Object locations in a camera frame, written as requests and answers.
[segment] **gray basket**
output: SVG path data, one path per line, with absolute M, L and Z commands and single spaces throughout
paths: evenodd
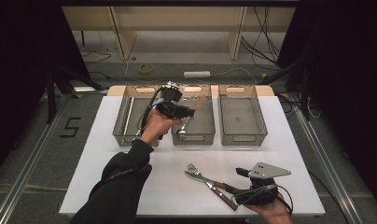
M 220 131 L 223 146 L 261 146 L 267 128 L 254 86 L 220 85 Z
M 176 133 L 182 125 L 172 127 L 174 145 L 212 145 L 215 138 L 215 119 L 212 93 L 209 85 L 185 85 L 180 105 L 191 107 L 204 95 L 205 102 L 196 109 L 194 117 L 189 118 L 186 133 Z
M 130 147 L 140 137 L 142 116 L 154 92 L 161 86 L 127 86 L 119 108 L 113 135 L 121 147 Z

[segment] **floor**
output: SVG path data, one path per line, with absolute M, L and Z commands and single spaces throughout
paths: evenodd
M 245 33 L 244 38 L 254 43 L 258 34 Z M 272 34 L 273 44 L 280 49 L 285 34 Z M 122 61 L 112 32 L 84 32 L 85 46 L 81 32 L 74 32 L 77 45 L 91 72 L 91 78 L 104 85 L 120 83 L 155 83 L 164 82 L 170 77 L 183 77 L 184 71 L 210 71 L 220 75 L 202 81 L 233 82 L 237 77 L 248 82 L 259 82 L 263 76 L 271 76 L 278 68 L 269 61 L 254 58 L 243 46 L 240 47 L 238 60 L 232 61 L 224 34 L 206 32 L 140 32 L 136 37 L 133 52 L 129 60 Z M 270 54 L 267 41 L 262 37 L 257 45 L 259 51 L 268 57 Z M 140 64 L 153 64 L 154 72 L 147 77 L 137 73 Z M 285 78 L 271 84 L 274 92 L 285 90 Z M 73 81 L 76 87 L 85 86 Z M 26 188 L 19 199 L 13 203 L 12 213 L 7 216 L 8 223 L 67 223 L 69 217 L 61 216 L 58 211 L 63 201 L 66 188 L 75 171 L 76 164 L 85 145 L 86 138 L 96 115 L 104 92 L 78 94 L 75 97 L 58 97 L 61 117 L 52 127 L 49 136 L 47 130 L 47 99 L 39 102 L 38 109 L 21 136 L 17 148 L 13 150 L 0 169 L 0 205 L 8 195 L 21 171 L 26 167 L 28 158 L 35 149 L 40 148 L 39 139 L 46 140 L 42 153 L 37 157 L 34 169 L 29 173 Z M 296 94 L 288 95 L 295 101 Z M 312 119 L 306 122 L 300 115 L 299 108 L 281 100 L 286 111 L 286 118 L 296 138 L 301 155 L 307 168 L 314 173 L 314 185 L 326 213 L 322 217 L 293 217 L 295 223 L 345 223 L 343 215 L 350 223 L 377 223 L 377 203 L 366 185 L 357 174 L 349 158 L 343 156 L 343 149 L 333 134 L 327 115 L 316 108 L 312 101 Z M 72 125 L 79 126 L 75 138 L 61 138 L 66 134 L 64 125 L 69 118 Z M 314 135 L 318 141 L 308 136 Z M 341 184 L 334 184 L 336 178 Z M 340 210 L 326 188 L 333 191 L 337 200 L 347 204 Z M 138 223 L 193 223 L 183 219 L 138 219 Z M 237 219 L 202 219 L 196 223 L 239 223 Z M 260 217 L 251 217 L 250 223 L 264 223 Z

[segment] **gray carpet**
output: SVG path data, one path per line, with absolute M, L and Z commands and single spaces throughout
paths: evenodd
M 219 65 L 219 64 L 154 64 L 154 72 L 151 75 L 144 76 L 138 73 L 137 68 L 140 64 L 130 64 L 128 76 L 138 78 L 141 81 L 153 81 L 147 84 L 164 84 L 169 79 L 178 80 L 183 77 L 184 71 L 211 71 L 212 74 L 220 74 L 233 68 L 244 68 L 250 71 L 252 76 L 261 81 L 261 74 L 265 71 L 254 65 Z M 91 73 L 92 80 L 105 86 L 113 85 L 140 85 L 144 82 L 134 81 L 124 76 L 126 64 L 124 63 L 88 63 L 89 71 L 102 72 L 111 78 L 108 79 L 99 73 Z M 202 81 L 208 83 L 232 83 L 232 84 L 253 84 L 253 79 L 243 70 L 236 70 L 219 77 L 202 78 Z M 275 92 L 283 91 L 285 79 L 272 84 Z M 184 80 L 185 83 L 198 82 L 198 80 Z M 75 86 L 85 86 L 79 81 L 72 81 Z M 70 183 L 73 173 L 76 169 L 78 160 L 85 146 L 91 125 L 95 119 L 96 112 L 99 108 L 103 95 L 101 94 L 85 94 L 81 98 L 71 98 L 61 118 L 56 125 L 49 144 L 44 151 L 38 165 L 33 172 L 29 183 L 30 185 L 38 185 L 47 187 L 45 191 L 26 190 L 8 223 L 67 223 L 69 218 L 58 214 L 59 207 L 63 202 L 63 196 Z M 307 168 L 315 173 L 322 182 L 329 188 L 328 181 L 323 174 L 320 164 L 314 155 L 311 145 L 304 134 L 298 118 L 295 114 L 286 113 L 288 123 L 294 134 L 296 142 L 299 146 L 301 155 Z M 0 184 L 14 183 L 19 175 L 23 165 L 29 157 L 31 151 L 35 147 L 36 141 L 45 127 L 47 120 L 47 103 L 41 101 L 38 109 L 35 111 L 32 119 L 28 122 L 26 131 L 22 134 L 17 148 L 11 151 L 4 165 L 0 169 Z M 79 127 L 76 137 L 61 138 L 61 135 L 71 134 L 72 130 L 65 130 L 64 126 L 69 118 L 80 118 L 71 121 L 72 126 Z M 327 117 L 322 116 L 320 119 L 312 119 L 312 125 L 315 128 L 321 142 L 332 160 L 335 169 L 341 177 L 342 182 L 346 186 L 348 192 L 352 196 L 354 203 L 361 215 L 364 223 L 377 223 L 377 203 L 372 198 L 366 185 L 357 174 L 355 167 L 342 155 L 342 148 L 335 137 L 332 128 L 328 124 Z M 314 185 L 319 193 L 320 199 L 325 206 L 326 213 L 322 217 L 294 217 L 295 223 L 344 223 L 342 214 L 327 194 L 325 189 L 315 180 Z M 0 202 L 4 199 L 8 188 L 0 187 Z M 193 223 L 194 220 L 170 220 L 173 223 Z M 202 219 L 197 220 L 198 223 L 227 223 L 226 220 L 220 219 Z M 228 219 L 228 223 L 235 223 L 235 219 Z M 140 219 L 138 223 L 167 223 L 166 220 L 159 219 Z M 264 223 L 260 217 L 250 218 L 250 223 Z

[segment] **white power strip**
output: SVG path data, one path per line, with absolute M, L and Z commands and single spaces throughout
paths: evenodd
M 209 71 L 185 72 L 184 76 L 185 76 L 185 78 L 191 78 L 191 77 L 210 77 L 211 76 L 211 72 L 209 72 Z

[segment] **black sleeve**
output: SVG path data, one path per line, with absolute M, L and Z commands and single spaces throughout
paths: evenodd
M 104 168 L 89 200 L 70 223 L 134 223 L 142 188 L 150 175 L 153 148 L 137 139 L 126 154 L 116 154 Z M 126 175 L 119 175 L 133 170 Z

